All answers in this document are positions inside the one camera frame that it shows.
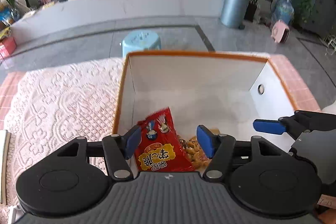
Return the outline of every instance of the round black disc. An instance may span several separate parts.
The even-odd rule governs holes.
[[[287,155],[261,156],[239,167],[230,188],[249,209],[275,217],[308,212],[321,196],[321,180],[314,168]]]
[[[45,217],[78,213],[98,203],[109,183],[105,174],[71,157],[39,162],[23,172],[16,191],[26,212]]]

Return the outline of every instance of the pink toy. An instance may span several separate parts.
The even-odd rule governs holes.
[[[289,27],[288,25],[279,20],[274,24],[272,29],[271,37],[275,40],[276,43],[285,43],[289,35]]]

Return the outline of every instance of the floor tile line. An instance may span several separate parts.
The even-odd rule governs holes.
[[[314,54],[307,48],[307,46],[301,41],[300,38],[297,37],[297,40],[306,48],[306,50],[311,54],[311,56],[316,60],[316,62],[321,66],[321,68],[324,70],[325,74],[328,76],[330,81],[333,83],[334,87],[336,88],[336,84],[334,81],[331,79],[330,75],[327,73],[325,68],[322,66],[322,64],[317,60],[317,58],[314,56]]]
[[[52,44],[56,44],[56,43],[59,43],[59,42],[71,41],[71,40],[75,40],[75,39],[82,38],[82,37],[90,37],[90,36],[105,34],[105,33],[109,33],[109,32],[114,33],[114,32],[121,32],[121,31],[132,31],[132,30],[137,30],[137,29],[151,29],[151,28],[152,29],[154,29],[154,28],[195,28],[196,29],[197,26],[199,26],[199,25],[197,25],[197,24],[180,24],[180,25],[178,25],[178,24],[164,24],[164,25],[140,25],[140,26],[137,26],[137,27],[125,27],[125,28],[112,28],[112,29],[103,30],[103,31],[90,32],[90,33],[86,33],[86,34],[79,34],[79,35],[75,35],[73,37],[60,38],[60,39],[50,41],[50,42],[47,42],[47,43],[44,43],[44,44],[41,44],[41,45],[38,45],[38,46],[31,47],[29,49],[23,50],[22,52],[18,52],[18,53],[14,52],[11,56],[4,58],[4,60],[6,60],[7,58],[10,58],[10,57],[14,57],[14,56],[17,56],[19,54],[31,51],[31,50],[35,50],[37,48],[42,48],[42,47],[49,46],[49,45],[52,45]]]
[[[204,45],[207,47],[208,51],[209,52],[215,52],[215,48],[213,47],[213,45],[211,44],[210,40],[207,38],[207,36],[203,32],[203,30],[200,27],[200,25],[196,25],[195,29],[196,29],[198,35],[201,37]]]
[[[114,38],[114,33],[112,34],[112,41],[111,41],[111,46],[110,46],[110,51],[109,51],[109,58],[111,57],[111,49],[112,49],[112,43],[113,43],[113,38]]]

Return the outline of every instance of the pink tiled border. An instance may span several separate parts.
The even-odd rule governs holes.
[[[284,55],[271,55],[269,62],[272,63],[273,68],[282,79],[283,85],[296,103],[297,109],[321,111],[315,97],[287,57]]]
[[[13,96],[17,92],[17,85],[24,74],[25,72],[21,71],[10,72],[0,86],[0,129],[3,129],[5,116],[11,108]]]

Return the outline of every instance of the red snack bag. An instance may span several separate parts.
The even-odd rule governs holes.
[[[169,107],[139,121],[141,142],[134,156],[139,171],[194,171],[174,129]]]

